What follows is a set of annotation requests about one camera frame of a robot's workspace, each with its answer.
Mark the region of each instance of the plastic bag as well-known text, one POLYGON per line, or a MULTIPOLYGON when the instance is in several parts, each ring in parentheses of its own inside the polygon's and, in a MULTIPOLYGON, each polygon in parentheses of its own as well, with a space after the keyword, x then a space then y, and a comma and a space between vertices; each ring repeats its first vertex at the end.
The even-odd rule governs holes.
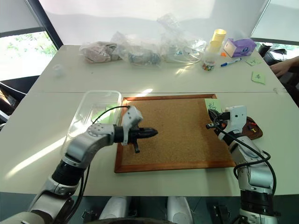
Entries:
POLYGON ((161 37, 160 52, 167 62, 196 63, 203 56, 206 42, 185 32, 172 14, 157 19, 166 32, 161 37))
POLYGON ((94 42, 82 45, 79 52, 84 55, 90 63, 102 63, 119 60, 120 57, 113 53, 116 43, 112 42, 94 42))
POLYGON ((117 43, 114 53, 122 60, 134 65, 160 66, 161 56, 156 43, 140 40, 134 35, 124 35, 116 32, 111 41, 117 43))

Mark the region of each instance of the person's arm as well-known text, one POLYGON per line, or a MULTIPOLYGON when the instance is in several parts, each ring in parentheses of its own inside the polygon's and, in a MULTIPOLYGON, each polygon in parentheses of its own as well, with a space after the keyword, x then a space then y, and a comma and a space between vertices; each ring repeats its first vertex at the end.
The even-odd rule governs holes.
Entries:
POLYGON ((285 74, 290 69, 290 67, 294 66, 299 66, 299 56, 285 60, 283 62, 279 62, 277 64, 273 64, 270 66, 270 68, 277 77, 280 77, 285 74))

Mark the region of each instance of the white table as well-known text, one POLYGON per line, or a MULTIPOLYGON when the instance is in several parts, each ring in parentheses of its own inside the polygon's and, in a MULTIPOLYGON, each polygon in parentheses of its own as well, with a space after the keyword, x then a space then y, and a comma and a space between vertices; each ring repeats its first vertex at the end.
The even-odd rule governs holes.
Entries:
MULTIPOLYGON (((164 63, 162 68, 131 66, 124 61, 110 63, 87 63, 78 55, 79 46, 63 46, 38 78, 31 92, 86 92, 88 90, 118 90, 121 93, 186 92, 272 92, 285 91, 266 63, 250 66, 245 61, 221 68, 220 64, 230 57, 219 57, 218 67, 212 72, 204 71, 201 63, 182 65, 164 63), (62 65, 60 71, 53 67, 62 65), (266 85, 251 81, 252 71, 266 76, 266 85)), ((254 51, 252 57, 260 55, 254 51)))
MULTIPOLYGON (((82 96, 83 93, 30 92, 24 98, 0 132, 0 192, 38 192, 62 157, 61 145, 82 96)), ((288 93, 217 93, 217 98, 222 108, 247 106, 248 115, 264 133, 254 143, 271 154, 278 179, 276 194, 298 194, 299 109, 288 93)), ((115 174, 115 154, 116 145, 98 152, 91 165, 85 195, 240 195, 232 168, 115 174)))

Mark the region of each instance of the wooden frame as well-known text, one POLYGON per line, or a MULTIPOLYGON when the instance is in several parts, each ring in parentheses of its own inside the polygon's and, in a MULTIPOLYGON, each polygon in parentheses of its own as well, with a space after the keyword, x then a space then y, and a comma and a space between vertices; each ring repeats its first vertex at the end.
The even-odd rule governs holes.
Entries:
MULTIPOLYGON (((202 95, 178 95, 178 96, 157 96, 157 97, 129 97, 123 98, 123 105, 126 101, 135 100, 159 100, 159 99, 186 99, 186 98, 217 98, 215 94, 202 95)), ((115 173, 126 172, 141 172, 141 171, 158 171, 158 170, 173 170, 173 169, 196 169, 196 168, 225 168, 234 167, 235 163, 231 161, 189 161, 189 162, 175 162, 175 163, 155 163, 155 164, 136 164, 136 165, 122 165, 123 146, 119 143, 117 146, 115 173)))

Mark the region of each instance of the person's hand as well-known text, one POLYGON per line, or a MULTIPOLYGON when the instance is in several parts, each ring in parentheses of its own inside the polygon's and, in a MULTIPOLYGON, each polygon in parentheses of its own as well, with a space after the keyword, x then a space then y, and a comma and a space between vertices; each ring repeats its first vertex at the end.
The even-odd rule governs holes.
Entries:
POLYGON ((283 62, 279 62, 277 64, 273 64, 270 66, 270 69, 273 71, 273 73, 280 77, 284 75, 292 66, 293 61, 292 60, 285 60, 283 62))

